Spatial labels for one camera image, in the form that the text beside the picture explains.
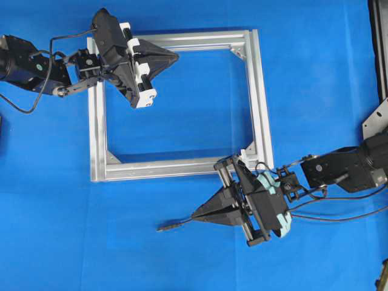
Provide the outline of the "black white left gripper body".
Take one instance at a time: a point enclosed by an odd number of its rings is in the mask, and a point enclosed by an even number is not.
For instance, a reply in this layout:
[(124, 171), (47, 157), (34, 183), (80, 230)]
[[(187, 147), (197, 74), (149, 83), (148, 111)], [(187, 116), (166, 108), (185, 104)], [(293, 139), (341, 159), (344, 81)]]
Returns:
[(109, 66), (121, 81), (121, 88), (125, 90), (125, 97), (130, 101), (134, 109), (149, 107), (157, 95), (156, 90), (147, 79), (147, 64), (140, 64), (135, 60), (140, 53), (136, 49), (140, 48), (139, 39), (131, 38), (126, 40), (127, 55), (117, 65)]

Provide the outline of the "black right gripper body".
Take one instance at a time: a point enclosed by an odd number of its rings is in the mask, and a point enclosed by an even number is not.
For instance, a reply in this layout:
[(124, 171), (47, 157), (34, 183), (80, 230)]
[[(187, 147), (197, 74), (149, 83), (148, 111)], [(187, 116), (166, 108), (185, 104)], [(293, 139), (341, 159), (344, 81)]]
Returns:
[[(243, 194), (242, 187), (238, 175), (236, 173), (237, 162), (241, 161), (237, 156), (228, 156), (216, 162), (213, 168), (218, 173), (222, 182), (222, 187), (237, 186), (241, 201), (239, 202), (242, 208), (242, 214), (246, 217), (247, 222), (241, 225), (244, 235), (246, 237), (246, 243), (248, 246), (255, 246), (271, 239), (270, 231), (266, 231), (263, 224), (258, 222), (252, 215), (248, 202)], [(271, 174), (271, 169), (264, 162), (257, 162), (255, 171), (252, 172), (258, 175), (262, 171), (268, 170)]]

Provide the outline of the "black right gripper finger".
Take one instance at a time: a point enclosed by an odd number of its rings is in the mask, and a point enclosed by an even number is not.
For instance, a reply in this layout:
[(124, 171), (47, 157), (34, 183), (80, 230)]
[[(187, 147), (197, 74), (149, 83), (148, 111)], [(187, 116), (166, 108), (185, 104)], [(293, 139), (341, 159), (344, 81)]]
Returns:
[(246, 217), (240, 210), (231, 212), (213, 212), (193, 218), (194, 221), (221, 224), (225, 226), (241, 226), (247, 222)]
[(237, 186), (220, 188), (209, 200), (198, 207), (191, 219), (242, 219), (241, 197)]

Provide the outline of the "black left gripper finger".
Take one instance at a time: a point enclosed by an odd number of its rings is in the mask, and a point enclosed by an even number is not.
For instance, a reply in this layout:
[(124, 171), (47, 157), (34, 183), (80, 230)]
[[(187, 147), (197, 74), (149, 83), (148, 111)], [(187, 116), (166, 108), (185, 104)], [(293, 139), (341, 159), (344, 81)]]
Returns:
[(166, 58), (178, 58), (179, 55), (167, 50), (165, 48), (159, 47), (145, 39), (139, 39), (139, 52), (141, 56), (160, 56)]
[(171, 67), (179, 59), (178, 55), (148, 55), (139, 58), (140, 64), (148, 65), (147, 79), (151, 81), (163, 70)]

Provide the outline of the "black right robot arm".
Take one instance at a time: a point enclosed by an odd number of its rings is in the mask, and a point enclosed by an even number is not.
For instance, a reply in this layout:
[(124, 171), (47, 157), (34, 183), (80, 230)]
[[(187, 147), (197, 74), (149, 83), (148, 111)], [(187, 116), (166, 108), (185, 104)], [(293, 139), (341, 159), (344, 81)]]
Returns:
[(387, 183), (387, 130), (366, 138), (359, 146), (343, 147), (321, 156), (309, 155), (298, 161), (310, 189), (304, 188), (288, 166), (252, 173), (236, 155), (219, 160), (213, 168), (223, 186), (190, 216), (194, 221), (241, 226), (247, 244), (254, 246), (286, 236), (292, 222), (289, 202), (336, 184), (355, 193)]

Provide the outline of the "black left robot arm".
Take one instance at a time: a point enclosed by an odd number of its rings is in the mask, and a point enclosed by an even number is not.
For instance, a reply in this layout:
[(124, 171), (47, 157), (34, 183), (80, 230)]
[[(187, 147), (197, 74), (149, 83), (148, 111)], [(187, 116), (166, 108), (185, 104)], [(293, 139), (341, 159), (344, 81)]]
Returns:
[(1, 81), (38, 95), (65, 97), (108, 81), (134, 109), (149, 107), (157, 96), (152, 79), (171, 67), (178, 54), (134, 38), (130, 24), (120, 24), (126, 48), (118, 63), (85, 48), (72, 55), (38, 50), (12, 35), (1, 37)]

